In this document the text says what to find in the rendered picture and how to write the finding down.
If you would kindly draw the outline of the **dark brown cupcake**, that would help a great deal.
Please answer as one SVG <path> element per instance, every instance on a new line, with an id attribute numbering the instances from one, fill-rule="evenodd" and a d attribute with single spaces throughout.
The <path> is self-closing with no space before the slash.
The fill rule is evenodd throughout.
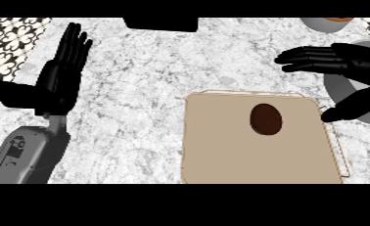
<path id="1" fill-rule="evenodd" d="M 260 135 L 275 135 L 281 130 L 281 114 L 269 104 L 258 104 L 249 112 L 249 126 Z"/>

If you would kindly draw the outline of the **black appliance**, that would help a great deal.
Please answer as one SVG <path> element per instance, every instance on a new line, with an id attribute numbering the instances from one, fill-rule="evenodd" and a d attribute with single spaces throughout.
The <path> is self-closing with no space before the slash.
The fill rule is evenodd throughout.
<path id="1" fill-rule="evenodd" d="M 198 30 L 196 18 L 124 18 L 124 23 L 131 29 L 178 32 L 195 32 Z"/>

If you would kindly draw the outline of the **beige tray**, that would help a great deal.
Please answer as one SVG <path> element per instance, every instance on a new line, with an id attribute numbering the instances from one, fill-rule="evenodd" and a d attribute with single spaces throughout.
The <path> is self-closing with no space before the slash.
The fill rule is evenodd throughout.
<path id="1" fill-rule="evenodd" d="M 263 135 L 249 124 L 251 110 L 270 105 L 278 132 Z M 204 91 L 184 100 L 181 180 L 187 184 L 338 184 L 332 142 L 313 99 L 295 93 Z"/>

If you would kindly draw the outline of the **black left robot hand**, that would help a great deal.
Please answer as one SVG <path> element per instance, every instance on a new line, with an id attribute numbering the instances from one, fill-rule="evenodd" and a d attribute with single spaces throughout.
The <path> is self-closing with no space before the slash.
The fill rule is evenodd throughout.
<path id="1" fill-rule="evenodd" d="M 91 45 L 81 25 L 69 23 L 54 57 L 42 66 L 35 85 L 0 81 L 0 103 L 4 107 L 33 109 L 38 116 L 67 114 L 76 103 Z"/>

